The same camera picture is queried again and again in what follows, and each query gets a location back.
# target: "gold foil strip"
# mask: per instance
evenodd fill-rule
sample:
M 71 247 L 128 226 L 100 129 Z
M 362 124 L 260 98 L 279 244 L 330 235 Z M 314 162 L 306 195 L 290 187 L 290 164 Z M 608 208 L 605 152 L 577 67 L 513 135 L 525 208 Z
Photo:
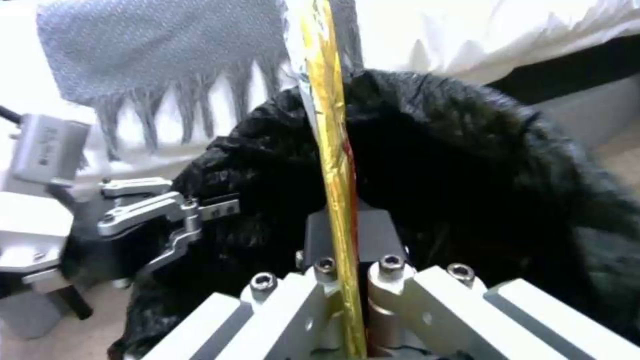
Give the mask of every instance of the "gold foil strip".
M 345 127 L 340 58 L 328 0 L 304 6 L 301 24 L 307 72 L 317 120 L 316 140 L 342 285 L 345 346 L 350 358 L 367 356 L 357 272 L 357 217 L 353 155 Z

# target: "gray fabric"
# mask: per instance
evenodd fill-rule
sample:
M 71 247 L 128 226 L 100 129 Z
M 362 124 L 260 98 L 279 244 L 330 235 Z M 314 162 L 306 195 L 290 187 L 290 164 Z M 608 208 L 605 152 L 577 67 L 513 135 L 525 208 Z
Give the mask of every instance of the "gray fabric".
M 332 9 L 343 62 L 359 68 L 355 0 L 332 0 Z M 111 159 L 118 158 L 117 115 L 125 100 L 154 151 L 157 109 L 174 87 L 188 143 L 195 111 L 202 110 L 205 134 L 214 134 L 207 94 L 219 74 L 226 73 L 242 119 L 252 63 L 273 95 L 287 59 L 275 0 L 55 0 L 40 8 L 37 24 L 62 97 L 96 109 Z

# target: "white cloth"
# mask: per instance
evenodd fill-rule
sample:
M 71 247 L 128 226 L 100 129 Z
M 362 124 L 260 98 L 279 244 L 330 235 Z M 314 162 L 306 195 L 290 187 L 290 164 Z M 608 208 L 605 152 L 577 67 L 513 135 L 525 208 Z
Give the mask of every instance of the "white cloth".
M 479 84 L 521 65 L 640 33 L 640 2 L 632 0 L 357 0 L 356 5 L 366 68 L 433 72 Z M 38 41 L 36 9 L 37 1 L 0 3 L 0 104 L 19 113 L 95 124 L 93 110 L 60 98 Z M 288 68 L 283 64 L 283 88 L 295 85 Z M 214 131 L 226 135 L 236 120 L 224 77 L 209 96 Z M 255 67 L 249 107 L 265 100 L 262 76 Z M 102 134 L 93 126 L 85 150 L 90 166 L 78 174 L 78 193 L 94 189 L 104 176 L 173 178 L 211 141 L 197 131 L 190 144 L 180 144 L 180 115 L 171 92 L 158 116 L 160 150 L 149 155 L 132 106 L 121 110 L 118 136 L 127 149 L 123 161 L 108 161 Z M 0 178 L 12 155 L 11 130 L 9 123 L 0 121 Z

